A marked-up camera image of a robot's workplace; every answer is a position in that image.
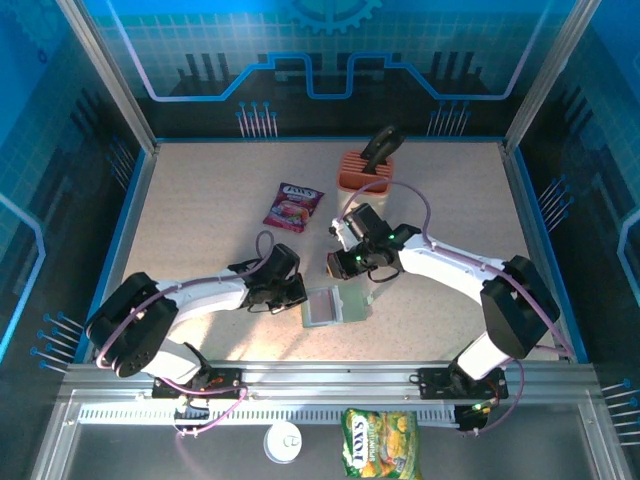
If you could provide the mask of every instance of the white cap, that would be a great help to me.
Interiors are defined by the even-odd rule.
[[[264,453],[275,463],[291,463],[300,453],[302,436],[293,423],[274,423],[264,436]]]

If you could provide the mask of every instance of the fox's candy bag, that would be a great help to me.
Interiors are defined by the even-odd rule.
[[[342,414],[342,433],[347,476],[422,480],[415,412],[349,408]]]
[[[281,183],[278,195],[263,223],[300,233],[304,231],[323,195],[324,193],[312,188]]]

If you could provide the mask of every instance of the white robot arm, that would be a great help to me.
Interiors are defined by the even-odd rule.
[[[208,313],[251,311],[256,305],[266,305],[276,314],[307,299],[298,273],[300,259],[291,249],[277,244],[262,266],[256,265],[259,261],[230,265],[206,279],[184,282],[154,282],[145,273],[133,274],[89,319],[87,335],[119,377],[145,372],[180,385],[190,383],[192,388],[207,385],[208,363],[191,345],[166,338],[173,327]],[[149,300],[132,319],[132,312]]]
[[[486,331],[450,366],[454,381],[462,388],[484,379],[510,358],[526,357],[547,331],[532,305],[503,277],[515,279],[552,322],[559,317],[549,290],[524,257],[506,262],[465,252],[433,238],[427,241],[420,229],[409,225],[392,230],[368,204],[360,205],[344,219],[335,219],[330,231],[343,245],[327,259],[329,273],[335,278],[347,280],[362,273],[371,278],[371,272],[379,267],[391,267],[396,274],[388,279],[401,272],[432,278],[482,306]]]

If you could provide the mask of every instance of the gear graphic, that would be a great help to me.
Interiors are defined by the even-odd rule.
[[[370,19],[372,10],[381,6],[381,0],[283,0],[284,9],[300,27],[310,27],[313,33],[324,30],[329,35],[359,28],[360,21]]]
[[[0,12],[13,13],[22,31],[41,51],[46,50],[60,27],[55,0],[0,0]]]

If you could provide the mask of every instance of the blue wall panel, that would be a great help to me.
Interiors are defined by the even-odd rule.
[[[395,121],[414,135],[486,136],[506,132],[572,3],[92,0],[89,10],[161,137],[274,136],[255,128],[266,110],[242,110],[252,101],[269,102],[279,135],[363,135]]]
[[[603,2],[521,145],[549,235],[601,366],[640,372],[640,52],[637,2]]]
[[[18,479],[76,348],[64,317],[84,322],[139,146],[54,1],[0,2],[0,64],[0,478]]]

